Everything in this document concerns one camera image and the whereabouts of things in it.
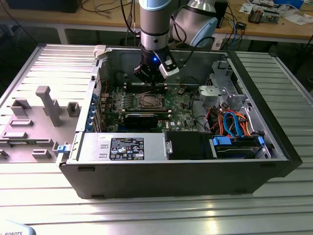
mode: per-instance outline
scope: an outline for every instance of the black wire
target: black wire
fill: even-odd
[[[238,20],[237,20],[236,16],[233,14],[233,11],[232,11],[232,9],[230,8],[230,6],[229,6],[229,5],[227,5],[227,7],[229,8],[230,13],[225,12],[225,14],[231,15],[233,19],[231,19],[231,18],[230,18],[230,17],[228,17],[228,16],[224,16],[224,18],[225,18],[225,19],[227,19],[227,20],[228,20],[228,19],[232,20],[232,21],[233,21],[233,23],[234,23],[234,25],[237,25]],[[231,34],[229,35],[229,37],[228,37],[228,39],[227,39],[226,43],[224,43],[224,42],[223,42],[223,43],[224,43],[224,45],[221,47],[221,49],[223,49],[225,45],[227,45],[227,47],[228,47],[228,46],[229,46],[230,44],[232,44],[232,43],[234,42],[234,40],[235,40],[235,37],[234,37],[234,38],[233,38],[233,40],[232,40],[232,42],[231,42],[230,44],[228,44],[228,41],[230,40],[230,37],[231,37],[231,35],[233,35],[234,30],[235,30],[233,26],[231,26],[231,28],[232,28],[232,32],[231,32]]]
[[[136,2],[134,1],[134,31],[136,33]],[[136,46],[136,35],[134,35],[134,46]]]
[[[86,2],[88,2],[88,1],[89,1],[89,0],[85,0],[84,2],[82,2],[81,8],[84,9],[85,11],[89,11],[89,12],[106,12],[106,11],[111,11],[111,10],[114,10],[114,9],[117,9],[117,8],[120,8],[120,7],[121,7],[121,6],[119,5],[119,6],[110,8],[110,9],[105,9],[105,10],[101,10],[101,11],[93,11],[93,10],[86,9],[86,8],[84,7],[84,4],[85,4]]]
[[[21,27],[21,29],[22,29],[22,30],[31,38],[31,40],[33,40],[34,43],[37,45],[38,42],[37,42],[37,41],[24,29],[24,27],[21,26],[21,24],[6,10],[6,8],[4,7],[3,2],[2,2],[1,0],[0,0],[0,2],[1,2],[1,5],[2,5],[4,11],[12,18],[12,20],[15,21],[15,23],[17,23],[17,24]]]
[[[187,34],[186,34],[185,30],[183,30],[183,28],[182,28],[178,23],[176,23],[176,21],[175,21],[175,19],[174,19],[173,16],[171,16],[171,20],[172,20],[172,22],[173,22],[173,24],[174,24],[174,29],[175,29],[175,32],[176,32],[176,35],[177,35],[178,39],[179,39],[181,42],[185,43],[186,40],[187,40]],[[182,39],[180,38],[180,36],[179,36],[179,34],[178,34],[178,31],[177,31],[177,27],[178,27],[178,28],[182,31],[182,33],[184,34],[184,40],[182,40]]]
[[[310,42],[312,41],[312,39],[313,39],[313,34],[312,34],[310,40],[308,41],[307,45],[306,45],[305,48],[303,49],[303,51],[305,51],[305,50],[308,48],[308,46],[309,46]]]
[[[100,81],[105,81],[105,82],[107,82],[106,79],[100,78],[100,79],[97,81],[96,85],[94,86],[95,88],[97,88],[97,86],[99,85],[99,82],[100,82]]]
[[[128,28],[128,30],[133,34],[133,35],[136,35],[136,33],[132,30],[132,28],[128,25],[127,23],[127,19],[126,19],[126,16],[125,16],[125,11],[124,11],[124,5],[123,5],[123,0],[120,0],[121,2],[121,9],[122,9],[122,14],[123,14],[123,18],[124,18],[124,22]]]
[[[188,57],[187,57],[187,58],[185,59],[185,61],[183,62],[184,65],[188,62],[188,60],[190,59],[190,57],[192,56],[192,54],[195,52],[195,50],[197,49],[197,47],[199,46],[199,44],[200,44],[202,41],[204,41],[205,39],[212,39],[213,42],[214,42],[214,40],[215,40],[215,38],[213,38],[213,37],[211,37],[211,36],[207,36],[207,37],[201,38],[201,39],[197,42],[197,44],[191,49],[190,54],[188,55]]]

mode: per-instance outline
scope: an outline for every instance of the blue latch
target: blue latch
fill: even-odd
[[[86,126],[85,126],[85,130],[86,130],[86,131],[91,131],[91,126],[90,126],[90,125],[86,125]]]
[[[265,143],[264,143],[264,139],[263,139],[263,137],[261,137],[261,136],[258,137],[258,141],[259,141],[259,143],[260,143],[261,146],[263,146],[263,145],[265,144]]]
[[[92,123],[92,120],[90,117],[87,118],[87,123]]]
[[[57,153],[68,153],[70,151],[71,144],[59,145]]]
[[[94,116],[94,113],[93,113],[92,111],[90,111],[90,110],[89,110],[89,112],[88,112],[88,116],[93,117],[93,116]]]
[[[213,139],[213,145],[231,145],[231,140],[229,137],[225,136],[216,136]]]

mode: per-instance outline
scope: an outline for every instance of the cable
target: cable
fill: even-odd
[[[135,32],[135,34],[134,34],[134,46],[136,46],[136,2],[135,2],[135,0],[133,0],[134,1],[134,32]]]
[[[106,79],[104,79],[104,78],[100,78],[100,79],[97,81],[97,83],[96,83],[96,85],[95,85],[95,88],[99,85],[99,82],[100,82],[100,81],[105,81],[105,82],[106,82],[107,86],[106,86],[106,91],[105,91],[105,92],[107,92],[108,81],[107,81]]]
[[[201,38],[201,39],[197,42],[197,44],[192,48],[190,54],[188,55],[188,57],[187,57],[187,58],[185,59],[185,61],[183,62],[184,65],[188,62],[188,60],[190,59],[190,57],[192,56],[192,54],[195,52],[195,50],[197,49],[197,47],[199,46],[199,44],[200,44],[202,41],[204,41],[205,39],[212,39],[213,42],[214,42],[214,40],[215,40],[215,38],[213,38],[213,37],[211,37],[211,36],[207,36],[207,37]]]
[[[238,136],[243,136],[243,134],[242,134],[242,132],[241,132],[241,130],[240,130],[240,128],[239,128],[238,119],[237,119],[236,115],[235,115],[234,113],[232,113],[232,112],[228,112],[228,113],[226,113],[226,114],[224,115],[223,124],[224,124],[224,129],[225,129],[225,131],[226,131],[227,133],[229,133],[232,137],[235,137],[235,135],[234,135],[233,133],[231,133],[230,130],[228,129],[228,127],[227,127],[226,117],[227,117],[228,115],[232,115],[233,118],[234,118],[235,128],[236,128],[236,132],[237,132]]]
[[[131,2],[131,9],[129,11],[128,18],[127,18],[127,24],[130,25],[130,27],[132,26],[132,21],[133,21],[133,15],[132,15],[133,3],[134,2],[132,0],[132,2]],[[125,46],[127,46],[128,32],[129,32],[129,30],[127,29],[126,37],[125,37]]]
[[[125,24],[126,24],[128,30],[129,30],[132,34],[136,35],[136,33],[132,30],[132,28],[131,28],[131,27],[128,25],[128,23],[127,23],[127,19],[126,19],[126,16],[125,16],[125,11],[124,11],[123,0],[120,0],[120,2],[121,2],[121,9],[122,9],[122,14],[123,14],[124,22],[125,22]]]
[[[191,102],[191,115],[192,115],[193,119],[196,121],[197,124],[199,124],[201,127],[203,127],[205,131],[211,133],[210,130],[209,130],[206,126],[204,126],[201,122],[199,122],[199,121],[195,118],[195,115],[194,115],[193,104],[194,104],[195,97],[196,97],[196,95],[197,95],[198,92],[199,92],[199,90],[197,90],[197,91],[195,92],[194,97],[193,97],[192,102]]]
[[[24,27],[21,26],[21,24],[6,10],[6,8],[4,7],[3,2],[2,2],[1,0],[0,0],[0,2],[1,2],[1,5],[2,5],[4,11],[11,17],[12,20],[15,21],[15,23],[17,23],[17,24],[24,30],[24,32],[25,32],[25,33],[31,38],[31,40],[33,40],[34,43],[37,45],[38,42],[37,42],[37,41],[24,29]]]
[[[230,13],[225,12],[225,14],[231,15],[231,16],[232,16],[232,21],[233,21],[233,23],[236,25],[236,24],[238,23],[238,20],[237,20],[236,16],[233,14],[233,11],[232,11],[232,9],[230,8],[229,3],[228,3],[228,6],[227,6],[227,7],[229,8]],[[231,18],[228,17],[227,15],[224,16],[224,19],[227,19],[228,21],[231,20]],[[233,27],[231,34],[229,35],[229,37],[228,37],[226,43],[224,43],[224,45],[221,47],[221,49],[223,49],[225,45],[228,46],[228,41],[230,40],[230,37],[231,37],[231,35],[233,34],[234,30],[235,30],[235,28]]]
[[[85,11],[89,11],[89,12],[106,12],[106,11],[111,11],[111,10],[114,10],[114,9],[117,9],[117,8],[120,8],[120,7],[121,7],[121,6],[119,5],[119,6],[110,8],[110,9],[99,10],[99,11],[93,11],[93,10],[86,9],[86,8],[84,7],[84,4],[85,4],[86,2],[88,2],[88,1],[89,1],[89,0],[85,0],[84,2],[82,2],[81,8],[84,9]],[[107,4],[109,4],[109,3],[100,4],[100,5],[98,5],[97,7],[100,7],[100,6],[102,6],[102,5],[107,5]]]
[[[303,49],[303,51],[305,51],[308,48],[308,46],[309,46],[310,42],[312,41],[312,39],[313,39],[313,34],[312,34],[310,40],[308,41],[308,43],[306,44],[305,48]]]
[[[186,34],[185,30],[183,30],[183,28],[182,28],[178,23],[176,23],[176,21],[175,21],[175,19],[174,19],[173,16],[171,16],[171,20],[172,20],[172,22],[173,22],[173,24],[174,24],[174,29],[175,29],[175,32],[176,32],[176,35],[177,35],[178,39],[179,39],[181,42],[185,43],[186,40],[187,40],[187,34]],[[182,33],[184,34],[184,40],[182,40],[182,39],[180,38],[180,36],[179,36],[179,34],[178,34],[178,31],[177,31],[177,27],[178,27],[178,28],[182,31]]]
[[[229,20],[232,24],[233,24],[233,26],[234,26],[234,30],[235,30],[235,35],[234,35],[234,40],[232,41],[232,43],[231,43],[231,45],[230,45],[230,50],[234,47],[234,43],[235,43],[235,41],[236,41],[236,36],[237,36],[237,29],[236,29],[236,26],[235,26],[235,23],[232,21],[232,20]]]

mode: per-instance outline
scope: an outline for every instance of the electronic equipment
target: electronic equipment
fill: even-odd
[[[195,51],[152,91],[133,75],[139,48],[97,49],[36,48],[0,101],[1,163],[56,162],[81,198],[253,193],[302,163],[311,120],[294,115],[313,101],[276,57]]]
[[[82,0],[6,0],[11,9],[75,13]]]
[[[214,8],[216,10],[215,17],[218,20],[216,28],[221,28],[227,6],[228,6],[227,0],[216,0],[214,4]]]

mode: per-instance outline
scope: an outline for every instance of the warning label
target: warning label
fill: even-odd
[[[112,138],[110,159],[144,160],[143,138]]]

